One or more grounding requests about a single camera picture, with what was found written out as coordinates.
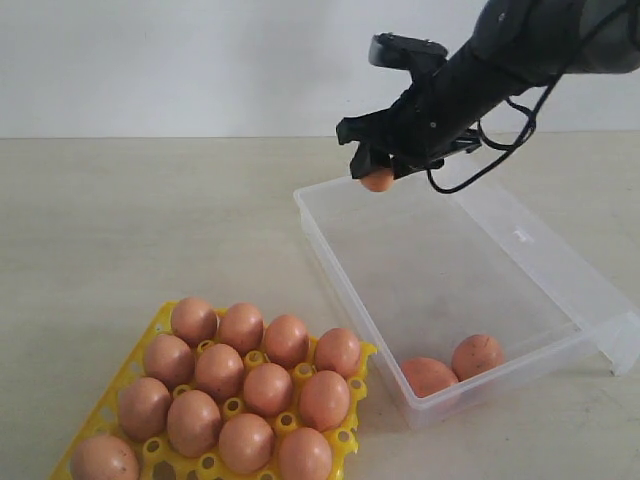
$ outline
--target table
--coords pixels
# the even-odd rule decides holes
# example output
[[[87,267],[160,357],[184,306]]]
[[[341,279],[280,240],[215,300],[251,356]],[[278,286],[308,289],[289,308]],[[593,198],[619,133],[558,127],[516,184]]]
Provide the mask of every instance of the table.
[[[541,133],[494,175],[640,305],[639,149],[633,132]],[[0,141],[0,476],[47,478],[166,300],[348,326],[292,193],[344,175],[352,152],[331,138]],[[640,478],[640,365],[612,378],[603,362],[419,432],[373,369],[346,478]]]

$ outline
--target black robotic arm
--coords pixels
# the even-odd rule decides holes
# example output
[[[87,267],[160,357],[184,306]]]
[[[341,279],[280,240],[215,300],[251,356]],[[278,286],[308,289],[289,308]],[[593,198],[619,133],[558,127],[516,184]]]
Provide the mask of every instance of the black robotic arm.
[[[369,62],[407,70],[411,85],[388,109],[338,124],[341,145],[359,142],[352,177],[389,168],[398,179],[426,170],[441,193],[464,188],[528,140],[537,113],[564,74],[640,68],[639,8],[640,0],[489,0],[471,38],[448,60],[437,43],[375,35]],[[535,87],[547,89],[533,111],[511,100]],[[435,185],[431,170],[445,158],[470,153],[483,142],[491,146],[479,121],[504,101],[528,116],[516,141],[460,186]]]

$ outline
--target egg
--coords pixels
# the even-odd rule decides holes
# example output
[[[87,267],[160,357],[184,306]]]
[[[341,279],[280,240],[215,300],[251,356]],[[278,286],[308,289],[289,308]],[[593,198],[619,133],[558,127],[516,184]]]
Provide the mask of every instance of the egg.
[[[118,423],[134,442],[145,442],[165,429],[171,394],[152,377],[142,377],[125,388],[118,397]]]
[[[202,298],[183,298],[171,311],[171,330],[195,348],[200,342],[214,337],[218,330],[218,315]]]
[[[424,398],[458,383],[458,377],[444,363],[425,357],[410,358],[400,366],[417,397]]]
[[[319,432],[340,426],[349,413],[351,395],[342,376],[323,370],[306,381],[300,392],[302,421]]]
[[[232,305],[220,319],[218,337],[244,357],[262,343],[264,320],[262,313],[250,303]]]
[[[344,378],[358,371],[360,342],[346,328],[332,328],[318,339],[315,365],[318,370],[333,370]]]
[[[498,340],[490,335],[471,335],[456,347],[451,367],[460,381],[475,377],[505,362]]]
[[[263,417],[275,417],[293,401],[289,372],[275,363],[263,363],[249,372],[242,392],[247,406]]]
[[[280,315],[264,334],[265,352],[271,362],[290,370],[309,353],[309,331],[298,317]]]
[[[386,192],[393,186],[395,181],[393,170],[381,168],[360,179],[360,183],[370,192]]]
[[[217,343],[207,348],[196,363],[196,388],[224,403],[238,394],[244,380],[244,364],[229,345]]]
[[[191,381],[196,358],[184,340],[161,333],[145,350],[142,364],[147,376],[160,380],[173,390]]]
[[[253,413],[240,413],[222,427],[218,452],[231,471],[248,475],[269,463],[275,444],[275,433],[266,420]]]
[[[222,416],[216,402],[200,390],[189,390],[171,404],[167,415],[167,436],[173,449],[196,458],[218,444]]]
[[[69,470],[73,480],[138,480],[140,475],[131,447],[109,434],[83,440],[71,456]]]
[[[312,428],[298,428],[282,440],[278,466],[282,480],[327,480],[333,466],[329,442]]]

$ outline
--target transparent plastic box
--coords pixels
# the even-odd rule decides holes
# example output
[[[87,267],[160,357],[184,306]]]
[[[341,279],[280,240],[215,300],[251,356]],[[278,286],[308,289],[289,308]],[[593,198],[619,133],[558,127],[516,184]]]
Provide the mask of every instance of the transparent plastic box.
[[[469,160],[437,173],[455,184]],[[602,352],[614,375],[640,355],[638,309],[504,188],[482,180],[440,195],[425,175],[384,193],[350,178],[295,192],[302,227],[409,427],[425,427]],[[400,364],[450,364],[486,333],[507,363],[427,398]]]

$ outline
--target white wall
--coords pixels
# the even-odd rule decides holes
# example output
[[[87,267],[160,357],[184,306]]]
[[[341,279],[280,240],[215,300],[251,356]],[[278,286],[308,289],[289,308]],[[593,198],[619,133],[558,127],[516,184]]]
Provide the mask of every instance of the white wall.
[[[368,65],[372,34],[453,52],[483,4],[0,0],[0,137],[333,135],[407,86]],[[564,81],[540,130],[640,129],[638,78]],[[500,109],[486,126],[521,124]]]

